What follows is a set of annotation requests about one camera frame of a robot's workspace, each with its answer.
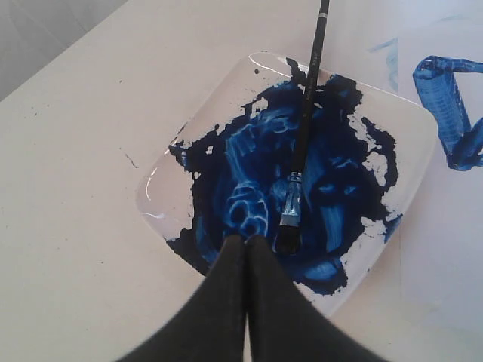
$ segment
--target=paintbrush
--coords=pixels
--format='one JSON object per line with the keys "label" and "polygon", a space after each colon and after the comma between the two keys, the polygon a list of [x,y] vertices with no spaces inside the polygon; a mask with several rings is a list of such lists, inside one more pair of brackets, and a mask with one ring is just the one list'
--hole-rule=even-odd
{"label": "paintbrush", "polygon": [[295,150],[292,156],[291,173],[288,177],[285,206],[281,214],[278,235],[274,243],[275,252],[285,255],[295,254],[301,246],[300,202],[302,198],[302,174],[309,148],[310,123],[312,122],[313,103],[324,45],[328,8],[329,0],[321,0],[309,72],[307,73],[307,82],[303,92],[302,115],[300,116]]}

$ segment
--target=white table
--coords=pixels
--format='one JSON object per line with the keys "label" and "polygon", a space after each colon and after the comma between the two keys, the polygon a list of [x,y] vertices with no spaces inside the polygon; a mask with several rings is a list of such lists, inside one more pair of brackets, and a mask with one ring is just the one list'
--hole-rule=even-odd
{"label": "white table", "polygon": [[[367,49],[454,5],[418,18],[415,1],[333,1],[325,67],[387,87]],[[173,315],[202,277],[170,273],[184,262],[142,220],[138,182],[238,59],[306,62],[317,10],[131,0],[0,103],[0,360],[113,360]],[[434,306],[401,298],[400,245],[334,322],[392,360],[477,360],[481,336],[419,325]]]}

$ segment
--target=white wall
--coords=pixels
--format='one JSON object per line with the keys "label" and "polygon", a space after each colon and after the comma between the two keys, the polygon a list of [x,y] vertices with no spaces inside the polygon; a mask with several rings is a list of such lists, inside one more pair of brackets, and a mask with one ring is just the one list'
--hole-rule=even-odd
{"label": "white wall", "polygon": [[127,0],[0,0],[0,100]]}

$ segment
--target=paint palette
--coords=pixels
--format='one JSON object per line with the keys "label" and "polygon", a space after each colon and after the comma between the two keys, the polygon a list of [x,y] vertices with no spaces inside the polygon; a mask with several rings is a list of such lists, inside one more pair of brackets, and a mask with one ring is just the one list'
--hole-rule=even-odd
{"label": "paint palette", "polygon": [[[270,53],[242,60],[146,176],[137,202],[172,255],[206,274],[227,235],[278,231],[306,67]],[[303,174],[301,238],[277,255],[330,314],[358,286],[407,210],[432,156],[432,115],[322,70]]]}

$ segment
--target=dark blue paint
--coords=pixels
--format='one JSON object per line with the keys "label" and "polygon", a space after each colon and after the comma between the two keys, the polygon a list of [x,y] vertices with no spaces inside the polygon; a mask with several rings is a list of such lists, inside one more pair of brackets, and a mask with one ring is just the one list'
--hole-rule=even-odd
{"label": "dark blue paint", "polygon": [[483,118],[471,127],[455,72],[483,73],[483,63],[431,56],[417,66],[413,78],[421,103],[438,122],[449,168],[468,171],[483,166]]}
{"label": "dark blue paint", "polygon": [[[191,145],[179,142],[170,147],[177,162],[193,175],[195,214],[192,228],[168,243],[203,274],[227,235],[260,234],[271,243],[275,239],[303,95],[298,87],[303,76],[297,64],[289,62],[292,79],[259,94],[220,134],[217,126]],[[314,111],[303,174],[302,247],[297,255],[278,259],[294,281],[317,293],[333,294],[346,286],[340,257],[365,230],[361,218],[382,220],[387,236],[392,233],[395,221],[387,220],[389,211],[381,201],[395,185],[398,170],[395,141],[387,132],[364,119],[368,135],[379,146],[368,150],[349,126],[347,116],[362,99],[355,82],[335,75],[318,90],[315,103],[322,109]],[[268,108],[251,118],[254,103],[262,98]],[[362,165],[370,152],[387,159],[384,186]]]}

